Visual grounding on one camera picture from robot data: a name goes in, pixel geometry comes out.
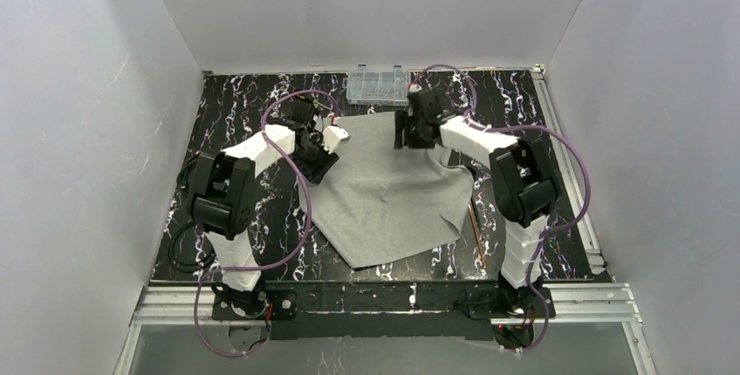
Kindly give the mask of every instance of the fabric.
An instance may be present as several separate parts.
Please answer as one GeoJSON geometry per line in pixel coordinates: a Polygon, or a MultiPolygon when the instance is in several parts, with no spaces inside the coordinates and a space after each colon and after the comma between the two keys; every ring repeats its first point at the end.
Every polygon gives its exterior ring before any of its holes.
{"type": "MultiPolygon", "coordinates": [[[[314,224],[352,268],[390,263],[456,241],[473,178],[444,150],[394,150],[394,114],[343,117],[351,139],[309,188],[314,224]]],[[[304,194],[300,194],[305,212],[304,194]]]]}

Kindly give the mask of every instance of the gray floor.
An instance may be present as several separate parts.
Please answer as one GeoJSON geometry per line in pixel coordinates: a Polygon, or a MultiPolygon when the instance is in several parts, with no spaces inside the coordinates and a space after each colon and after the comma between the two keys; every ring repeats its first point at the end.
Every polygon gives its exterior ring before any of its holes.
{"type": "MultiPolygon", "coordinates": [[[[227,328],[204,328],[230,350],[227,328]]],[[[251,344],[256,330],[235,343],[251,344]]],[[[321,338],[272,342],[250,358],[222,358],[206,349],[193,326],[141,328],[132,374],[634,374],[624,331],[613,324],[551,324],[545,341],[516,358],[491,343],[455,337],[321,338]]]]}

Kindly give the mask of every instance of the black marble table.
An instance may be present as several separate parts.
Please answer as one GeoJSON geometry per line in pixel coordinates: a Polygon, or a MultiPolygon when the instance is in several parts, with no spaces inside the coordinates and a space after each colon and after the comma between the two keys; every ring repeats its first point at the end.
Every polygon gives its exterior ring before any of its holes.
{"type": "MultiPolygon", "coordinates": [[[[507,126],[544,124],[532,77],[528,71],[476,71],[478,103],[476,119],[484,124],[507,126]]],[[[268,74],[209,76],[204,80],[203,95],[186,160],[198,150],[218,152],[244,141],[259,130],[259,118],[265,107],[287,92],[319,89],[331,93],[344,116],[385,112],[387,106],[353,106],[346,102],[345,73],[268,74]]],[[[468,104],[469,90],[460,77],[451,72],[432,72],[423,78],[427,85],[444,88],[451,103],[461,110],[468,104]]],[[[554,153],[550,149],[552,160],[554,153]]],[[[264,272],[266,281],[286,282],[379,282],[379,281],[454,281],[496,280],[504,259],[504,218],[493,203],[486,169],[456,153],[452,162],[475,170],[473,199],[479,216],[487,269],[483,268],[476,239],[465,231],[457,242],[420,253],[397,262],[368,269],[350,269],[320,231],[314,228],[303,250],[285,266],[264,272]]],[[[259,178],[259,192],[254,220],[249,226],[258,263],[273,263],[298,243],[304,215],[298,205],[295,176],[279,162],[259,178]]],[[[200,272],[181,273],[168,264],[167,246],[175,231],[188,222],[181,205],[184,196],[175,193],[157,256],[152,283],[195,283],[200,272]]],[[[573,218],[570,202],[561,198],[551,215],[551,225],[573,218]]],[[[202,259],[210,250],[192,230],[175,246],[183,261],[202,259]]],[[[594,275],[577,229],[549,236],[542,255],[543,275],[549,280],[591,280],[594,275]]]]}

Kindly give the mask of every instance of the metal frame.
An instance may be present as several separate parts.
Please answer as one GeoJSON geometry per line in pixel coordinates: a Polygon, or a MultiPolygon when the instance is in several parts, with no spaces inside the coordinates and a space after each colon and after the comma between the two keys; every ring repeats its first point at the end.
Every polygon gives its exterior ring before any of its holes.
{"type": "MultiPolygon", "coordinates": [[[[537,90],[538,100],[545,116],[546,124],[560,133],[558,119],[552,107],[550,94],[547,91],[543,71],[536,65],[534,68],[499,68],[486,67],[466,70],[529,70],[537,90]]],[[[565,182],[565,190],[571,201],[574,211],[580,210],[583,205],[583,195],[580,191],[576,171],[573,168],[571,156],[560,144],[555,144],[555,156],[565,182]]],[[[593,230],[591,220],[586,217],[579,223],[579,232],[583,241],[589,263],[593,273],[600,273],[605,269],[601,258],[599,242],[593,230]]],[[[545,286],[552,293],[552,300],[558,315],[550,320],[554,324],[576,323],[622,323],[625,339],[632,352],[637,373],[640,375],[655,375],[657,372],[648,344],[642,332],[642,317],[634,296],[627,283],[546,283],[545,286]]],[[[134,312],[130,331],[121,352],[114,375],[125,375],[130,372],[134,361],[136,345],[139,341],[140,329],[143,325],[193,325],[193,305],[195,303],[195,286],[181,287],[149,287],[143,292],[141,300],[134,312]]],[[[211,319],[211,309],[214,294],[210,290],[203,290],[199,299],[199,323],[202,325],[229,325],[247,326],[262,325],[258,321],[214,321],[211,319]]],[[[521,319],[497,318],[491,319],[492,324],[519,324],[521,319]]]]}

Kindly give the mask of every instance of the plastic container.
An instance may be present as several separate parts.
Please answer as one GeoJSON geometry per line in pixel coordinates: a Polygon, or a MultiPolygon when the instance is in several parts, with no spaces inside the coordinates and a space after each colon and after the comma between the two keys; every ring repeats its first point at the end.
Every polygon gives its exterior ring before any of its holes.
{"type": "Polygon", "coordinates": [[[408,85],[411,72],[394,65],[391,72],[369,72],[364,65],[349,72],[347,101],[351,105],[408,105],[408,85]]]}

